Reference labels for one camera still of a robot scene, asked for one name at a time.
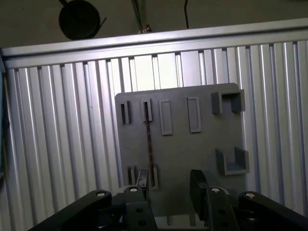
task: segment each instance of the screw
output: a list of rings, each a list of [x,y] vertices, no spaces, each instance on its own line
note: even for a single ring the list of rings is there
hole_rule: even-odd
[[[104,192],[99,192],[98,194],[96,194],[97,196],[105,196],[106,195],[106,193],[104,193]]]
[[[247,193],[245,196],[248,196],[250,199],[255,197],[255,195],[253,195],[252,193]]]
[[[219,189],[217,189],[217,188],[213,188],[211,191],[212,191],[212,192],[215,192],[215,193],[220,192],[220,190],[219,190]]]

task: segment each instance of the rectangular slot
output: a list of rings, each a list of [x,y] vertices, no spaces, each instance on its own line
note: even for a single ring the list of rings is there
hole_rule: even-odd
[[[141,101],[141,118],[142,121],[145,122],[145,104],[147,103],[149,121],[152,121],[152,107],[151,107],[151,99],[142,100]]]
[[[159,190],[159,183],[158,183],[158,166],[157,164],[153,165],[153,172],[151,172],[151,174],[153,174],[152,177],[154,177],[154,185],[152,185],[152,190]]]
[[[172,135],[170,101],[159,101],[160,126],[163,136]]]
[[[136,167],[135,166],[128,167],[128,184],[129,185],[136,184]]]
[[[198,97],[187,97],[189,128],[191,133],[201,132],[201,115]]]
[[[121,114],[122,114],[122,122],[123,124],[129,124],[129,101],[121,103]]]

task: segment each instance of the metal strip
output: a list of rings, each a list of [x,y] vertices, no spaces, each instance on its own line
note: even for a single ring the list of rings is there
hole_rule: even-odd
[[[182,72],[182,61],[181,61],[181,55],[176,54],[175,55],[175,65],[177,67],[177,80],[178,80],[178,87],[183,87],[183,72]]]
[[[283,64],[282,44],[274,44],[275,53],[275,70],[276,70],[276,84],[277,84],[277,101],[278,101],[278,115],[279,115],[279,131],[281,143],[281,157],[282,157],[282,179],[284,192],[284,205],[288,208],[293,207],[292,191],[291,191],[291,169],[290,169],[290,154],[289,154],[289,137],[288,137],[288,120],[286,108],[286,94],[285,94],[285,74]]]
[[[103,130],[102,116],[102,100],[100,91],[100,78],[98,77],[98,68],[96,62],[88,62],[89,68],[89,85],[90,85],[90,97],[92,101],[92,107],[90,110],[93,115],[92,124],[92,142],[93,142],[93,154],[94,163],[96,169],[97,186],[101,189],[110,189],[109,177],[108,177],[108,157],[106,153],[105,133]]]
[[[304,172],[306,176],[306,190],[308,188],[308,49],[307,49],[307,42],[306,41],[300,41],[297,43],[297,50],[298,50],[298,67],[299,67],[299,89],[297,91],[300,93],[301,98],[301,122],[302,122],[302,141],[303,141],[303,154],[304,154]]]
[[[237,71],[236,71],[236,51],[233,47],[227,48],[227,66],[229,74],[229,82],[237,82]]]
[[[33,120],[34,120],[34,139],[36,145],[36,151],[39,159],[39,172],[42,177],[43,193],[45,200],[46,216],[49,217],[54,214],[53,203],[52,203],[52,191],[51,191],[51,178],[49,169],[49,160],[46,146],[46,135],[45,135],[45,122],[42,110],[41,101],[41,86],[40,78],[37,68],[30,68],[30,84],[33,103]]]
[[[152,56],[138,56],[135,57],[137,89],[140,90],[154,90],[154,76]]]
[[[10,205],[9,197],[10,192],[8,191],[7,182],[4,181],[1,186],[0,193],[0,228],[1,230],[12,230],[11,217],[10,217]]]
[[[17,56],[34,53],[46,52],[60,52],[71,50],[84,50],[102,47],[123,46],[123,45],[137,45],[144,43],[154,43],[163,41],[178,41],[186,38],[206,38],[221,35],[240,35],[245,33],[254,32],[274,32],[275,30],[288,30],[288,29],[305,29],[308,25],[307,18],[273,21],[266,23],[253,23],[235,26],[219,26],[200,29],[168,31],[161,33],[151,33],[142,35],[120,36],[113,38],[98,38],[74,42],[62,42],[54,44],[36,45],[5,48],[1,50],[3,56]]]
[[[155,90],[159,90],[160,89],[160,77],[159,77],[159,68],[158,68],[158,58],[157,58],[157,56],[152,57],[152,63],[153,63],[153,76],[154,76]]]
[[[31,94],[31,83],[28,69],[20,69],[20,95],[23,110],[23,124],[25,127],[26,158],[30,174],[31,194],[33,195],[35,222],[46,219],[46,207],[43,189],[43,179],[41,175],[38,146],[36,141],[36,128],[34,121],[33,100]]]
[[[54,95],[56,102],[57,124],[59,129],[59,139],[61,156],[63,161],[63,174],[65,180],[65,206],[76,200],[75,187],[72,171],[72,161],[70,156],[70,147],[68,140],[68,125],[66,117],[68,116],[65,109],[63,76],[59,65],[52,66],[52,84],[54,87]]]
[[[265,112],[263,104],[263,79],[261,76],[259,47],[251,46],[251,67],[252,67],[252,82],[255,100],[255,115],[257,129],[257,151],[260,170],[260,189],[265,196],[270,195],[269,173],[268,173],[268,152],[266,147],[266,129],[265,129]]]
[[[178,87],[175,54],[159,54],[157,58],[160,88],[167,89]]]
[[[131,76],[130,76],[130,69],[129,69],[129,59],[122,58],[122,76],[123,76],[123,84],[124,84],[124,92],[132,92],[132,85],[131,85]]]
[[[98,69],[99,69],[99,76],[100,76],[100,94],[102,96],[102,104],[103,104],[103,117],[101,120],[104,122],[105,126],[105,145],[107,146],[107,150],[105,150],[100,154],[102,155],[105,160],[108,160],[106,164],[110,169],[110,176],[102,175],[104,177],[104,182],[108,180],[108,188],[111,190],[115,190],[119,187],[118,179],[120,183],[123,182],[123,174],[121,172],[122,166],[120,162],[117,162],[117,159],[120,155],[118,139],[115,137],[118,136],[117,134],[117,125],[114,121],[115,118],[113,117],[113,109],[114,109],[114,102],[112,103],[111,98],[114,99],[115,91],[113,85],[110,81],[112,81],[112,76],[108,77],[107,72],[107,63],[105,60],[98,62]]]
[[[48,156],[50,158],[50,169],[52,173],[52,188],[55,199],[55,212],[66,206],[65,181],[63,175],[63,163],[58,134],[57,114],[55,111],[54,86],[52,73],[49,66],[42,67],[41,91],[46,123],[46,141],[48,145]]]
[[[101,50],[90,50],[80,52],[67,52],[61,54],[48,54],[48,55],[33,55],[26,59],[11,58],[5,61],[6,67],[22,68],[42,65],[54,65],[59,63],[77,63],[87,62],[92,60],[113,59],[118,57],[146,57],[158,53],[169,52],[190,52],[212,49],[216,47],[236,47],[248,46],[251,44],[269,44],[275,42],[298,41],[308,38],[308,30],[301,31],[286,31],[267,34],[251,34],[242,35],[238,37],[218,37],[218,38],[204,38],[196,41],[177,41],[177,42],[164,42],[149,45],[126,46],[116,48],[104,48]]]
[[[80,124],[80,109],[78,105],[76,70],[73,64],[65,64],[65,104],[68,111],[68,130],[70,151],[74,153],[72,158],[73,176],[75,177],[75,192],[77,198],[87,193],[86,165],[84,160],[84,147]]]
[[[12,126],[10,126],[10,139],[6,141],[6,147],[8,153],[11,154],[12,158],[17,159],[17,163],[14,165],[17,171],[16,178],[16,190],[13,186],[11,192],[11,198],[15,202],[19,203],[18,208],[13,207],[13,211],[17,209],[20,212],[20,217],[18,213],[14,213],[14,221],[16,221],[16,229],[21,226],[20,230],[30,229],[33,226],[32,209],[30,202],[30,192],[29,192],[29,181],[26,167],[25,159],[25,147],[22,138],[21,121],[20,121],[20,111],[18,107],[18,97],[17,97],[17,86],[16,86],[16,76],[14,70],[8,71],[8,78],[4,80],[5,86],[5,97],[8,107],[8,118]]]
[[[273,92],[273,78],[270,60],[269,45],[260,46],[260,65],[261,65],[261,82],[263,104],[264,104],[264,118],[265,118],[265,144],[266,144],[266,165],[268,169],[269,178],[269,194],[268,196],[274,201],[280,201],[279,181],[278,181],[278,157],[277,157],[277,143],[275,134],[275,113],[274,113],[274,92]]]
[[[205,78],[206,84],[214,84],[215,77],[214,77],[214,68],[213,68],[213,57],[211,50],[204,51],[204,61],[205,61]]]
[[[137,76],[136,76],[136,65],[135,59],[129,60],[129,69],[130,69],[130,76],[131,76],[131,89],[132,91],[137,91]]]
[[[227,76],[223,73],[222,49],[214,49],[213,54],[216,83],[227,83]]]
[[[200,65],[201,85],[206,85],[204,52],[199,52],[199,65]]]
[[[287,118],[288,118],[288,139],[291,165],[291,190],[293,200],[293,210],[303,214],[303,186],[300,167],[300,147],[299,147],[299,128],[297,115],[296,79],[294,67],[293,44],[287,42],[283,44],[284,71],[286,78],[286,99],[287,99]]]
[[[181,52],[183,86],[201,85],[198,51]]]
[[[254,125],[255,121],[253,120],[252,114],[252,103],[251,103],[251,83],[248,78],[247,70],[247,58],[246,58],[246,49],[245,47],[237,48],[237,63],[238,63],[238,75],[239,75],[239,87],[245,89],[245,108],[246,111],[242,113],[242,130],[243,130],[243,141],[244,149],[248,151],[249,154],[249,169],[250,172],[246,177],[247,189],[251,191],[257,191],[257,177],[256,175],[256,150],[255,143],[257,138],[254,137]]]
[[[95,167],[94,167],[94,157],[92,148],[92,136],[90,130],[90,119],[89,119],[89,108],[88,104],[91,106],[92,98],[88,98],[85,75],[87,77],[96,77],[96,72],[92,73],[90,68],[90,63],[88,65],[83,65],[83,63],[77,63],[76,66],[76,79],[77,79],[77,90],[78,90],[78,102],[80,107],[80,122],[81,122],[81,135],[84,146],[84,161],[86,167],[86,181],[87,181],[87,192],[91,192],[97,189],[96,177],[95,177]]]

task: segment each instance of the metal rod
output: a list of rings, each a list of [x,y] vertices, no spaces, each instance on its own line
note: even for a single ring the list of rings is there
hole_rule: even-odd
[[[149,121],[149,110],[148,110],[147,102],[144,102],[144,110],[145,110],[145,124],[146,124],[147,140],[148,140],[148,154],[149,154],[149,160],[150,160],[151,186],[153,187],[155,186],[154,161],[153,161],[151,128],[150,128],[150,121]]]

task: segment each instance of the gray slot holder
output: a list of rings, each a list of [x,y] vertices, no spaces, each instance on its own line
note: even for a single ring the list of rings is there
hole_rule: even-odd
[[[212,113],[222,113],[222,101],[231,99],[231,111],[234,113],[245,111],[244,90],[212,93]]]
[[[217,168],[224,175],[227,176],[249,173],[249,161],[247,151],[241,148],[234,147],[234,161],[228,161],[227,154],[220,151],[219,149],[216,149],[215,152]]]
[[[244,172],[248,168],[232,167],[232,163],[249,166],[241,151],[232,154],[234,147],[243,147],[242,114],[234,113],[244,110],[243,96],[234,83],[116,95],[118,161],[124,185],[129,185],[132,175],[136,176],[139,170],[149,169],[144,113],[145,103],[148,104],[155,180],[151,187],[149,176],[149,196],[155,216],[194,213],[189,194],[191,169],[203,170],[210,185],[229,192],[246,191]],[[122,108],[126,108],[123,102],[128,102],[128,114],[125,110],[122,113]],[[129,123],[123,123],[127,117]],[[217,165],[216,149],[222,153],[219,158],[223,164]]]

